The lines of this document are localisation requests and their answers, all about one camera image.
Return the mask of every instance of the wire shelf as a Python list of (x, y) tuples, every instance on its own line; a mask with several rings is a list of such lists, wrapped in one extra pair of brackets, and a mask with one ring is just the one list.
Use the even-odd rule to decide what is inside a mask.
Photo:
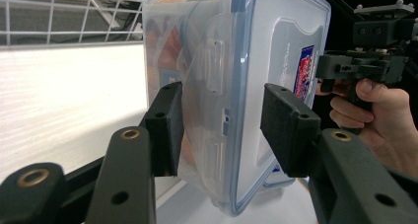
[(143, 0), (0, 0), (0, 47), (142, 42)]

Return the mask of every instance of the mounting hole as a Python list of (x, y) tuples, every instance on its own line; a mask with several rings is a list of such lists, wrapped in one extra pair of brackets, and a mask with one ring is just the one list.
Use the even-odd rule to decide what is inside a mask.
[(380, 29), (380, 28), (376, 28), (375, 29), (375, 34), (376, 35), (379, 35), (379, 34), (381, 34), (382, 33), (382, 29)]
[(134, 139), (140, 134), (137, 129), (127, 129), (120, 134), (120, 137), (123, 139)]
[(129, 194), (125, 191), (121, 191), (121, 192), (115, 194), (111, 198), (111, 203), (114, 204), (114, 205), (120, 205), (123, 202), (125, 202), (128, 198), (129, 198)]
[(18, 179), (19, 187), (33, 187), (49, 176), (48, 169), (34, 169), (21, 175)]
[(331, 133), (331, 136), (334, 137), (337, 140), (343, 141), (343, 142), (348, 142), (351, 140), (351, 136), (348, 135), (345, 132), (342, 131), (335, 131)]
[(158, 112), (158, 113), (154, 114), (154, 116), (155, 117), (164, 117), (164, 116), (166, 116), (166, 114), (163, 113), (163, 112)]
[(375, 198), (378, 200), (378, 202), (380, 202), (383, 205), (396, 206), (396, 202), (394, 202), (394, 200), (391, 197), (385, 194), (378, 193), (375, 195)]

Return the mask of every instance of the plastic food container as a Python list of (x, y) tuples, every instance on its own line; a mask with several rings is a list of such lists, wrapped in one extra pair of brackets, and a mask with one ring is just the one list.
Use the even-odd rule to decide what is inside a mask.
[(264, 84), (312, 106), (329, 18), (324, 0), (144, 0), (149, 103), (182, 82), (178, 173), (225, 213), (293, 181), (259, 129)]

